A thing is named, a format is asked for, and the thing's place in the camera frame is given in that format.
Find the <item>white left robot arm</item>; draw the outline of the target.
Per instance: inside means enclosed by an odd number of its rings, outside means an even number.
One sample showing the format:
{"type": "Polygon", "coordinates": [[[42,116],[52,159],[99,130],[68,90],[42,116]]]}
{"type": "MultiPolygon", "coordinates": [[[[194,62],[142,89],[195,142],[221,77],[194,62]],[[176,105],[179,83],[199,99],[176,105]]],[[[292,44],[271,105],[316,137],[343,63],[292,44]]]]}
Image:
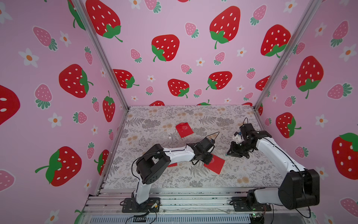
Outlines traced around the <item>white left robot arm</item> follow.
{"type": "Polygon", "coordinates": [[[166,148],[160,144],[153,145],[143,156],[133,162],[133,165],[136,165],[136,171],[132,174],[139,180],[133,192],[136,204],[141,205],[148,201],[152,184],[161,177],[169,165],[180,162],[191,162],[194,166],[199,162],[208,165],[213,159],[214,148],[215,140],[208,137],[200,142],[188,143],[177,148],[166,148]]]}

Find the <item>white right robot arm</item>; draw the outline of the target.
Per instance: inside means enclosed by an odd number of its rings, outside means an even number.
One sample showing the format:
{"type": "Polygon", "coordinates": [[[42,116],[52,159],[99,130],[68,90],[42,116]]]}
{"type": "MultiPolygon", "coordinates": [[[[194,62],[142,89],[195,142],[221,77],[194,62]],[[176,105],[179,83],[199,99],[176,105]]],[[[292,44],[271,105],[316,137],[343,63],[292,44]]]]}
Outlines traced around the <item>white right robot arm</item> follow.
{"type": "Polygon", "coordinates": [[[257,188],[248,192],[246,205],[254,210],[257,204],[275,204],[289,210],[316,206],[320,203],[320,177],[281,149],[267,131],[256,131],[252,124],[240,126],[231,142],[228,156],[249,158],[249,153],[261,151],[277,168],[283,182],[278,188],[257,188]]]}

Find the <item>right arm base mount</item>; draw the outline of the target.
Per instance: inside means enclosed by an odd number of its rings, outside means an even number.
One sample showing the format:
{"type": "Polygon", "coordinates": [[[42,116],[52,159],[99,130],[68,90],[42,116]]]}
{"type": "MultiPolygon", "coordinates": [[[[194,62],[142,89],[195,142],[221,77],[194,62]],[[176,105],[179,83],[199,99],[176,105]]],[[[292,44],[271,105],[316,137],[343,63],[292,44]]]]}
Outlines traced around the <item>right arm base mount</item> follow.
{"type": "Polygon", "coordinates": [[[232,197],[229,205],[234,207],[236,212],[266,212],[272,211],[268,204],[259,203],[255,198],[255,191],[263,188],[251,189],[246,197],[232,197]]]}

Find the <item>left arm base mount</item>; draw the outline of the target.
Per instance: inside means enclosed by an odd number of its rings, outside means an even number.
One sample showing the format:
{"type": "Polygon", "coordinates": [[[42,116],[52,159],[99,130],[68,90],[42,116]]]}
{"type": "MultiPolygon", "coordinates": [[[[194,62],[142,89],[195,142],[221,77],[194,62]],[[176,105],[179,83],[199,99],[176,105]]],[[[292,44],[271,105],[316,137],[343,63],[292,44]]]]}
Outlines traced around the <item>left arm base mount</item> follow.
{"type": "Polygon", "coordinates": [[[123,213],[159,212],[160,198],[150,197],[142,204],[138,204],[134,198],[126,198],[120,205],[123,213]]]}

